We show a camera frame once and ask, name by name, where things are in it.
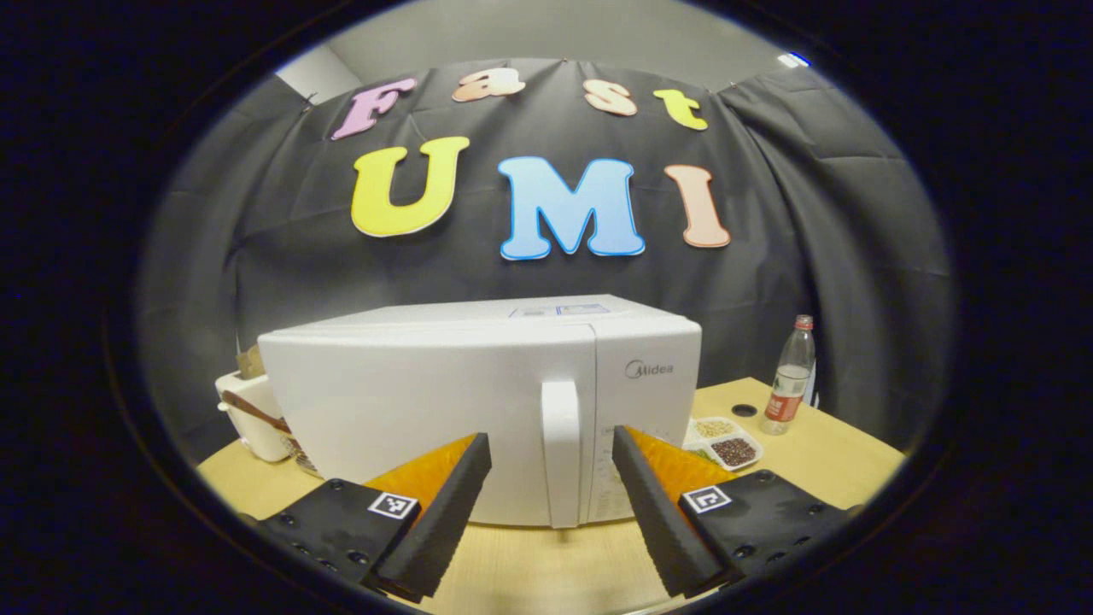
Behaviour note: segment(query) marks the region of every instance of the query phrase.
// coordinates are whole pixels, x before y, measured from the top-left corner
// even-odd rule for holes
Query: bottle label
[[[797,406],[801,404],[801,398],[783,398],[771,395],[771,401],[766,404],[766,418],[778,422],[794,421],[797,416]]]

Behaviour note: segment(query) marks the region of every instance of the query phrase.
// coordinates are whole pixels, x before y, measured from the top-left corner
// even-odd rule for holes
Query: microwave
[[[364,483],[485,433],[470,520],[551,528],[633,516],[613,429],[681,446],[701,344],[696,323],[608,294],[397,305],[258,338],[324,478]]]

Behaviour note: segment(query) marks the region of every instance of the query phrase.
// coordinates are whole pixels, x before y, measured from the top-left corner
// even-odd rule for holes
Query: table surface
[[[771,388],[743,379],[695,392],[694,418],[721,416],[763,446],[763,457],[738,471],[771,470],[838,508],[867,502],[904,460],[903,453],[810,406],[788,434],[759,426]],[[736,404],[759,409],[732,415]],[[291,461],[266,463],[236,440],[198,466],[236,511],[266,519],[321,484]],[[418,608],[436,614],[635,613],[682,604],[669,600],[633,520],[572,530],[468,524],[436,595]]]

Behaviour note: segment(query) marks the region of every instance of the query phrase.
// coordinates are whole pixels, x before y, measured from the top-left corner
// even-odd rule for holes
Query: black curtain
[[[459,79],[497,67],[517,69],[524,91],[451,99]],[[953,321],[938,222],[897,147],[813,71],[713,93],[589,62],[513,59],[364,88],[406,76],[416,87],[367,131],[336,141],[355,92],[304,113],[301,97],[271,79],[210,131],[165,191],[149,235],[139,328],[153,400],[191,459],[233,437],[215,411],[213,381],[234,369],[237,342],[245,350],[268,331],[390,304],[600,292],[701,324],[700,387],[769,382],[794,317],[815,315],[825,412],[901,448],[927,424],[943,393]],[[592,108],[587,79],[624,85],[637,114]],[[666,88],[698,102],[708,128],[671,119],[653,95]],[[426,176],[419,147],[453,135],[470,146],[442,220],[387,238],[353,226],[359,156],[407,147],[390,193],[410,203]],[[592,255],[589,223],[573,255],[555,244],[539,260],[503,259],[510,190],[497,163],[520,155],[546,158],[571,189],[595,158],[633,165],[645,252]],[[683,241],[686,215],[669,164],[710,172],[729,245]]]

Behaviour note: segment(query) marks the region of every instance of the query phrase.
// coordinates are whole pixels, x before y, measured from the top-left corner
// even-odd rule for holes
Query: blue letter m
[[[497,170],[513,186],[513,236],[501,245],[509,260],[542,258],[550,241],[539,233],[539,214],[566,253],[577,251],[588,218],[596,214],[596,232],[588,249],[600,256],[633,256],[645,249],[634,228],[627,180],[634,167],[619,159],[593,159],[571,191],[549,162],[539,156],[501,161]]]

